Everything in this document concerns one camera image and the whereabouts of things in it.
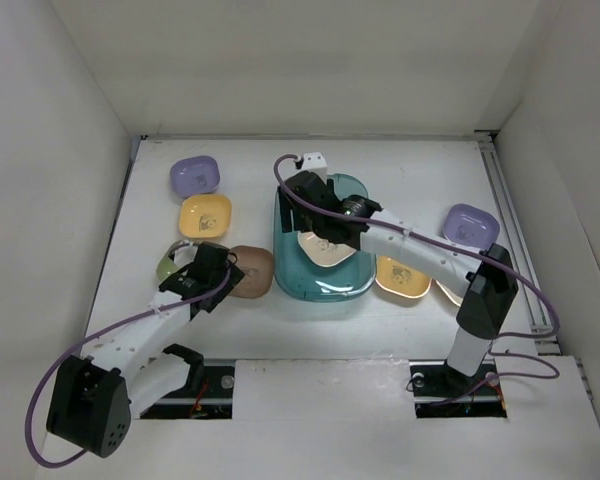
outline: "transparent teal bin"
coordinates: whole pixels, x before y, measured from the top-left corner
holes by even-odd
[[[349,195],[368,196],[367,189],[354,177],[336,173],[329,178],[333,179],[335,193],[341,199]],[[341,302],[369,290],[376,275],[375,255],[356,252],[334,267],[316,265],[298,244],[298,232],[282,232],[278,195],[275,202],[275,278],[285,293],[309,302]]]

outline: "purple bowl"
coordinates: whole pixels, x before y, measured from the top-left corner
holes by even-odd
[[[218,162],[207,155],[176,162],[171,167],[169,176],[171,188],[182,198],[214,192],[220,183]]]
[[[459,203],[449,210],[442,233],[451,242],[487,250],[498,239],[500,224],[490,213]]]

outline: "brown bowl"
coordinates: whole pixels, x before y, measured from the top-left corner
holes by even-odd
[[[231,251],[236,254],[236,266],[244,272],[244,278],[229,295],[253,299],[267,293],[273,282],[273,254],[264,248],[246,245],[238,245]]]

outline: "dish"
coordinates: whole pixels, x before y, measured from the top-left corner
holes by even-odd
[[[445,287],[444,285],[442,285],[439,281],[436,280],[436,283],[440,287],[440,290],[442,290],[444,292],[444,294],[447,296],[447,298],[449,300],[451,300],[451,303],[453,303],[457,307],[459,307],[462,304],[462,300],[463,300],[462,297],[459,297],[458,295],[456,295],[455,293],[453,293],[447,287]]]
[[[335,267],[356,253],[349,245],[331,243],[313,232],[298,232],[298,244],[307,257],[319,267]]]
[[[187,198],[214,192],[220,183],[220,170],[213,157],[200,155],[174,163],[169,177],[173,191]]]
[[[180,233],[189,238],[223,235],[231,222],[231,201],[224,195],[195,195],[180,209]]]
[[[236,255],[236,266],[244,272],[244,278],[229,295],[253,299],[267,293],[273,283],[273,254],[264,248],[246,245],[238,245],[231,251]]]
[[[442,233],[451,242],[487,250],[498,239],[500,224],[490,213],[458,203],[449,210]]]
[[[420,298],[431,288],[431,278],[389,257],[378,257],[376,283],[387,292],[406,298]]]
[[[173,259],[171,259],[169,255],[165,255],[160,259],[160,262],[158,262],[158,266],[156,267],[156,276],[158,277],[158,281],[162,283],[177,271],[178,266],[175,264]]]

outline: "white wall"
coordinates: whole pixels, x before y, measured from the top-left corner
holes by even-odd
[[[558,1],[52,0],[127,129],[184,134],[498,128]]]
[[[600,420],[600,0],[565,0],[497,139],[541,286]]]
[[[50,4],[0,0],[0,479],[33,474],[28,398],[83,332],[128,145]]]

